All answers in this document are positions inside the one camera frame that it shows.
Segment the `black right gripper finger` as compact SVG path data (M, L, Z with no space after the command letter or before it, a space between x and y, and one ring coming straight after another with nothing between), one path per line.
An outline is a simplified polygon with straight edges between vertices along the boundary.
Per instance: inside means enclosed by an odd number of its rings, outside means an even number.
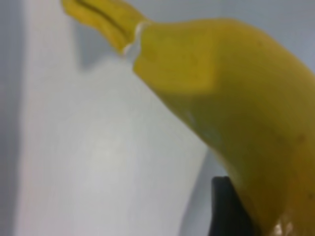
M259 236L257 228L243 207L227 176L211 182L212 219L209 236Z

